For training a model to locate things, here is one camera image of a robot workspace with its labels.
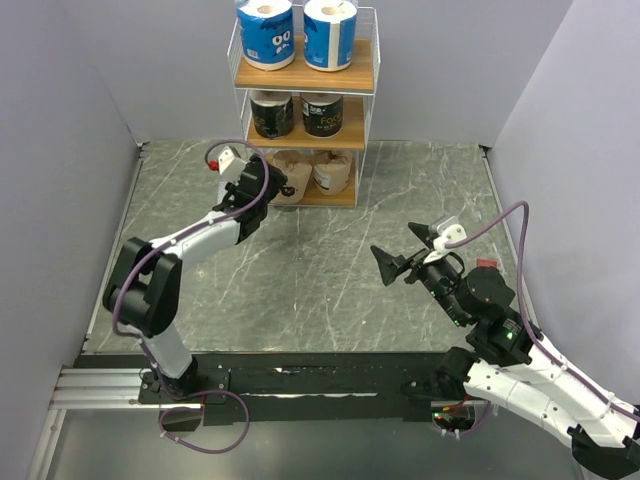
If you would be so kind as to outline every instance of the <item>white shelf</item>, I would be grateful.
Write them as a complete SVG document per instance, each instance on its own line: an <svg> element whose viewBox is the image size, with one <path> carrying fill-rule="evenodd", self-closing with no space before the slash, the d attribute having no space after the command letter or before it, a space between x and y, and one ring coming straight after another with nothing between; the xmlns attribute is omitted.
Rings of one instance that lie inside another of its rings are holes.
<svg viewBox="0 0 640 480"><path fill-rule="evenodd" d="M304 34L302 5L293 6L293 19L294 35L300 37ZM251 102L249 101L250 88L290 91L294 94L299 92L328 92L362 98L363 115L358 121L364 123L362 127L364 130L364 150L360 150L354 154L354 169L352 172L354 184L350 184L350 187L347 189L349 192L348 195L353 195L354 198L346 198L345 195L340 194L335 197L326 196L322 198L322 196L315 195L313 189L310 187L307 189L307 193L309 193L308 201L303 199L296 205L355 207L357 204L380 70L380 40L378 36L378 18L375 8L358 7L356 45L358 52L360 52L358 60L356 60L354 55L354 63L340 72L319 72L304 65L304 52L301 51L301 48L297 48L296 60L294 60L291 65L281 70L264 72L249 66L244 61L240 25L236 19L231 41L229 42L229 49L227 50L227 59L235 88L240 125L245 139L250 136L250 132L252 131ZM366 57L364 52L368 52L370 58ZM280 146L280 148L276 149L270 148L268 141L259 141L258 143L260 143L259 146L267 154L285 148L296 148L297 150L308 151L310 146L315 142L301 141L305 139L299 135L299 133L300 132L295 135L295 138L287 139L287 137L283 137L277 142L274 142ZM335 146L332 146L331 142L331 138L323 139L321 142L318 142L317 147L314 147L322 150L343 148L339 145L338 140L334 140Z"/></svg>

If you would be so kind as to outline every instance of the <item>blue toilet paper package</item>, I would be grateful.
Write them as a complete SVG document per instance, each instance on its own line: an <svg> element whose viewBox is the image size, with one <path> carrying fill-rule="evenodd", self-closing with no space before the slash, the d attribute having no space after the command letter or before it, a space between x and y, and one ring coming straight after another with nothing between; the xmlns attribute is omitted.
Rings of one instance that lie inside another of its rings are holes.
<svg viewBox="0 0 640 480"><path fill-rule="evenodd" d="M304 57L310 67L336 71L351 63L357 7L350 1L309 0L304 6Z"/></svg>
<svg viewBox="0 0 640 480"><path fill-rule="evenodd" d="M242 49L250 65L277 70L293 61L293 10L289 0L237 1L236 13Z"/></svg>

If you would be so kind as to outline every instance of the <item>cable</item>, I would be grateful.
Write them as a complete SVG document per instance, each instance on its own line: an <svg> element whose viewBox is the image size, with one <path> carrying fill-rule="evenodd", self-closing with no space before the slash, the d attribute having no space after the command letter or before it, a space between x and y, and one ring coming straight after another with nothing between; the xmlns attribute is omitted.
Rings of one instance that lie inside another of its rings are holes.
<svg viewBox="0 0 640 480"><path fill-rule="evenodd" d="M457 435L455 432L446 432L446 435L451 436L451 437L464 437L466 435L470 435L472 433L477 432L478 430L480 430L485 423L487 423L487 420L489 419L489 413L491 411L491 407L492 407L492 403L487 401L487 404L484 408L484 413L482 414L482 417L480 418L480 420L476 421L473 426L469 429L469 430L463 430L462 432L459 432Z"/></svg>
<svg viewBox="0 0 640 480"><path fill-rule="evenodd" d="M244 440L244 438L247 436L247 432L249 432L249 424L250 424L250 419L249 419L249 408L247 407L247 404L244 402L244 400L242 400L242 398L240 398L240 395L230 392L228 390L205 390L203 392L196 392L196 393L192 393L191 395L188 395L187 398L194 398L194 397L199 397L199 396L208 396L208 395L229 395L230 397L232 397L233 399L237 400L238 403L240 404L240 406L242 407L242 410L244 410L244 418L245 418L245 422L244 422L244 429L242 430L242 433L240 434L240 436L236 439L235 442L233 442L231 445L229 445L228 447L225 448L219 448L219 449L212 449L212 448L203 448L203 447L199 447L197 445L194 445L193 443L187 442L186 440L183 440L182 438L178 437L177 435L174 435L172 433L167 432L167 430L164 428L164 426L162 425L162 421L164 420L164 417L166 417L170 412L192 412L193 410L188 408L188 407L175 407L175 408L171 408L169 410L165 410L164 412L162 412L162 414L158 417L158 426L160 427L160 436L161 437L167 437L169 440L173 440L176 443L179 443L180 445L190 448L191 450L195 450L196 452L200 452L200 453L207 453L207 454L218 454L218 453L227 453L231 450L233 450L234 448L236 448L238 445L240 445L242 443L242 441Z"/></svg>
<svg viewBox="0 0 640 480"><path fill-rule="evenodd" d="M524 290L524 288L523 288L523 281L524 281L524 272L523 272L523 268L524 268L524 265L523 265L524 264L524 243L525 243L525 238L527 236L527 227L529 225L529 204L527 202L525 202L524 200L516 202L513 205L511 205L507 210L505 210L501 215L499 215L498 218L496 218L491 223L489 223L488 225L486 225L485 227L480 229L480 231L474 233L470 237L467 237L467 238L465 238L464 240L462 240L460 242L447 243L445 246L447 248L458 248L458 247L462 247L464 245L467 245L468 243L473 242L478 237L480 237L480 236L484 235L485 233L487 233L489 230L491 230L498 223L500 223L502 220L507 218L516 209L518 209L520 207L523 208L524 214L523 214L523 217L522 217L522 227L520 229L520 241L518 242L518 255L517 255L518 264L516 266L516 293L517 293L516 296L518 297L518 308L520 309L520 315L522 317L522 323L524 324L524 328L525 328L525 330L527 332L527 335L529 336L529 338L531 339L533 344L536 347L538 347L540 349L540 351L549 360L551 360L552 363L554 363L554 364L556 364L558 366L563 366L564 363L561 360L559 360L558 358L556 358L549 350L547 350L544 347L544 345L542 345L542 342L540 342L540 340L538 340L538 338L536 337L535 333L533 332L533 329L531 328L531 324L529 323L529 315L527 313L527 308L526 308L526 305L524 303L524 294L523 294L523 290ZM609 402L610 402L609 398L607 398L602 392L600 392L600 390L595 385L593 385L589 380L587 380L582 374L580 374L580 372L577 372L575 369L573 369L571 367L567 367L566 371L569 374L571 374L576 380L578 380L582 385L584 385L587 389L589 389L589 391L591 393L593 393L599 400L601 400L605 404L609 404ZM628 417L628 418L632 419L633 421L640 423L640 416L634 415L632 412L628 412L627 410L625 410L624 408L618 406L617 404L615 404L613 402L611 402L611 408L613 410L615 410L616 412L624 415L625 417Z"/></svg>
<svg viewBox="0 0 640 480"><path fill-rule="evenodd" d="M260 158L260 161L262 162L262 165L264 166L264 182L262 184L262 188L260 189L260 192L258 193L258 195L251 200L251 202L249 202L247 205L245 205L244 207L238 208L236 210L233 210L232 212L227 213L226 215L222 215L220 217L217 217L216 219L213 220L213 224L217 224L220 222L224 222L227 220L231 220L239 215L241 215L242 213L246 212L247 210L253 208L261 199L262 197L264 197L264 194L267 191L267 188L269 187L269 164L267 163L266 158L264 157L264 155L262 154L262 152L258 149L258 147L256 147L255 145L253 145L250 142L244 141L244 140L221 140L219 142L215 142L213 143L209 148L207 148L207 151L204 154L204 159L205 159L205 163L207 165L209 165L208 159L209 159L209 154L217 147L221 146L221 145L225 145L228 143L241 143L243 145L245 145L246 147L249 147L251 150L253 150L258 157ZM165 392L167 392L167 394L169 396L171 396L174 399L181 399L181 397L179 395L176 395L175 392L171 391L171 389L168 387L167 383L165 382L164 378L163 378L163 373L162 370L160 368L160 366L157 364L156 359L154 358L153 354L149 351L149 349L146 347L146 345L144 344L144 342L142 341L142 338L140 337L140 335L133 333L133 332L123 332L122 330L120 330L118 328L118 323L120 321L120 312L122 311L122 305L124 303L124 297L127 293L127 291L129 290L129 288L131 288L131 284L138 278L138 274L140 273L140 271L142 270L142 268L146 265L146 263L151 260L154 256L156 256L157 254L161 253L162 251L164 251L165 249L167 249L170 245L172 245L175 242L179 242L180 240L183 240L185 238L187 238L190 235L193 235L194 233L200 232L201 230L204 230L205 228L209 228L210 226L212 226L212 224L209 223L208 220L203 220L202 222L198 222L195 225L192 225L191 227L189 227L188 229L186 229L183 232L178 233L175 237L171 238L170 240L164 242L163 244L153 248L149 253L147 253L144 257L142 257L142 259L133 267L133 269L131 270L131 272L129 273L129 275L127 276L126 280L124 281L124 283L122 284L122 288L120 289L120 292L118 293L118 297L116 298L116 302L115 305L113 307L113 317L112 317L112 322L111 322L111 328L113 330L113 333L119 337L130 337L130 338L135 338L136 340L138 340L138 342L140 343L140 347L142 349L142 351L144 352L144 354L147 356L147 358L149 359L149 362L151 363L151 366L154 368L157 368L158 370L158 377L160 378L160 383L162 384L163 389L165 390ZM247 408L247 404L244 402L244 400L242 400L242 398L230 391L227 390L206 390L204 392L196 392L194 394L188 395L186 398L193 398L195 396L202 396L202 395L230 395L231 397L233 397L234 399L236 399L238 401L238 403L240 403L240 405L242 406L244 412L245 412L245 427L244 430L242 431L242 434L240 435L240 437L238 438L238 440L236 440L232 445L230 445L229 447L220 449L220 450L208 450L205 448L201 448L201 447L197 447L189 442L186 442L178 437L176 437L175 435L169 434L167 432L165 432L165 435L168 436L169 438L171 438L172 440L174 440L176 443L179 443L187 448L190 448L192 450L196 450L198 452L202 452L202 453L225 453L228 452L229 450L232 450L233 448L237 447L240 442L242 442L242 440L244 440L244 437L247 435L247 432L249 431L249 425L250 425L250 419L249 419L249 409ZM165 412L162 413L162 415L160 415L159 417L159 421L162 422L162 419L169 413L172 411L178 411L178 410L190 410L187 407L176 407L176 408L172 408L169 410L166 410Z"/></svg>
<svg viewBox="0 0 640 480"><path fill-rule="evenodd" d="M462 409L462 406L470 399L471 397L469 395L465 395L460 403L446 406L442 409L442 411L448 413L449 415L455 415Z"/></svg>

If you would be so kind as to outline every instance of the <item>wire shelf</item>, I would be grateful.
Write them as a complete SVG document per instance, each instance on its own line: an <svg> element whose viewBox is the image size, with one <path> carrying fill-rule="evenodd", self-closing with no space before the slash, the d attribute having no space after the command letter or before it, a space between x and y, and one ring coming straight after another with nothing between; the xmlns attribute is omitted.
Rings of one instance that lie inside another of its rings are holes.
<svg viewBox="0 0 640 480"><path fill-rule="evenodd" d="M293 6L293 16L294 16L294 35L302 36L304 34L303 31L303 6L302 5L294 5ZM236 97L236 105L238 114L240 117L240 124L242 128L243 137L245 139L249 136L249 131L251 129L252 115L251 115L251 102L249 100L249 89L250 88L259 88L261 90L272 90L272 91L290 91L294 95L302 92L326 92L326 93L337 93L342 95L349 96L357 96L362 98L362 108L363 108L363 121L364 121L364 150L354 151L354 171L355 171L355 200L352 205L355 205L358 192L360 190L360 183L362 172L364 170L364 162L366 158L366 145L369 141L369 130L371 128L371 120L373 117L373 107L375 102L375 95L378 87L378 74L380 71L380 39L378 33L378 17L375 8L372 7L358 7L358 19L356 22L356 39L360 39L358 45L361 47L366 45L367 47L370 45L370 55L371 58L367 60L368 67L370 69L371 77L369 77L369 87L367 89L358 89L354 88L353 82L349 83L349 81L342 82L339 80L340 78L347 79L347 75L339 72L338 75L342 75L342 77L338 77L336 73L328 73L328 72L320 72L322 75L323 81L318 82L317 85L305 85L301 86L299 84L287 84L287 85L277 85L276 81L272 81L274 78L283 78L288 75L288 68L285 67L282 70L276 70L274 72L263 72L258 69L253 69L253 67L249 67L246 62L243 60L243 51L242 51L242 38L240 35L240 25L238 20L236 19L236 23L233 28L233 33L231 34L231 40L229 42L229 48L227 50L227 59L229 63L229 70L231 73L231 78L234 81L235 86L235 97ZM304 54L303 52L298 50L296 51L296 61L298 61L298 56L302 58L302 64L304 64ZM342 72L349 72L349 68L343 70ZM311 69L310 67L304 67L305 73L308 73L309 76L317 75L318 72ZM238 82L238 72L241 72L241 76L243 76L243 82ZM263 79L268 79L266 85L261 84ZM327 87L328 83L327 79L331 79L333 81L332 85ZM299 146L292 146L291 148L296 148L301 151L309 151L308 148ZM326 140L326 147L323 145L322 149L332 149L331 139L328 138ZM273 154L278 151L278 148L262 148L265 154Z"/></svg>

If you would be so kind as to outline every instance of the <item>cable tie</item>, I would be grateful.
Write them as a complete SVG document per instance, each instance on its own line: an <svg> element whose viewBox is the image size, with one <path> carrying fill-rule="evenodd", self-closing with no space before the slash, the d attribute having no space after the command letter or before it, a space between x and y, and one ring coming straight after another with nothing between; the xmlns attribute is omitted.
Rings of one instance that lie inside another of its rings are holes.
<svg viewBox="0 0 640 480"><path fill-rule="evenodd" d="M604 406L604 411L600 415L600 420L602 420L606 415L609 409L611 408L611 404L613 403L613 399L616 397L616 394L613 392L607 392L607 403Z"/></svg>

